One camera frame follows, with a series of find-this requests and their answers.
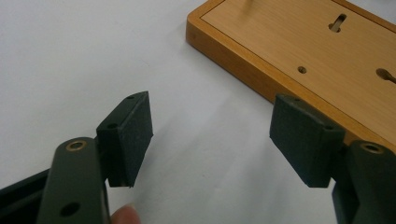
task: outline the wooden base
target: wooden base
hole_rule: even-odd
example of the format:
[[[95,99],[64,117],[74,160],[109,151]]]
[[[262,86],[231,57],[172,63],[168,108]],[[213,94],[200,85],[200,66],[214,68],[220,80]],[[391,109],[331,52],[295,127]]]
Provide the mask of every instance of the wooden base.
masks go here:
[[[343,126],[346,143],[396,152],[396,26],[342,0],[210,0],[187,41],[269,101],[295,95]]]

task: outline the light wood surface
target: light wood surface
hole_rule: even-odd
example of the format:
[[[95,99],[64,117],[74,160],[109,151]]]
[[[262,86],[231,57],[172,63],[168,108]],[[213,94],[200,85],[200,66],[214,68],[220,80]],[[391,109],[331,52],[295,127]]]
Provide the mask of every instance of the light wood surface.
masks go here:
[[[395,30],[343,1],[213,0],[189,15],[187,40],[271,102],[303,98],[347,130],[347,144],[396,152],[396,84],[376,73],[396,77]]]

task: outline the orange wood edge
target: orange wood edge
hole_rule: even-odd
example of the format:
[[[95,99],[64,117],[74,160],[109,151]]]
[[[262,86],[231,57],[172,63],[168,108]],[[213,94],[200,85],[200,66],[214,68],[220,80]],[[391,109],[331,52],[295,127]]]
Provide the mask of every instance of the orange wood edge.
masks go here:
[[[392,143],[328,104],[312,91],[295,82],[268,62],[260,59],[210,24],[201,20],[202,16],[223,1],[207,1],[190,13],[186,27],[186,39],[189,44],[240,79],[251,89],[264,96],[271,103],[274,102],[277,93],[287,93],[304,99],[324,114],[331,114],[332,119],[346,129],[346,144],[350,144],[353,140],[363,139],[388,147],[396,153],[396,146]],[[396,26],[392,23],[384,21],[346,1],[333,1],[396,33]]]

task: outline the finger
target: finger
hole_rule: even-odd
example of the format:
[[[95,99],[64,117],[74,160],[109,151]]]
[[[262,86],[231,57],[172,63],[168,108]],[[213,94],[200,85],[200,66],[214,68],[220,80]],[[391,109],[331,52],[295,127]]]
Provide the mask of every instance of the finger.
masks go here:
[[[124,205],[111,216],[112,224],[140,224],[136,210],[130,205]]]

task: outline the white surface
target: white surface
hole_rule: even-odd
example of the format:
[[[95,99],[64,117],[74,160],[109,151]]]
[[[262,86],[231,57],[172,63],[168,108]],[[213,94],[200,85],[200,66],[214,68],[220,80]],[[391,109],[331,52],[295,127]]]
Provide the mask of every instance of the white surface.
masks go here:
[[[268,137],[272,105],[185,42],[204,1],[1,1],[0,189],[149,91],[154,137],[133,189],[143,223],[335,223]],[[395,1],[360,1],[395,22]]]

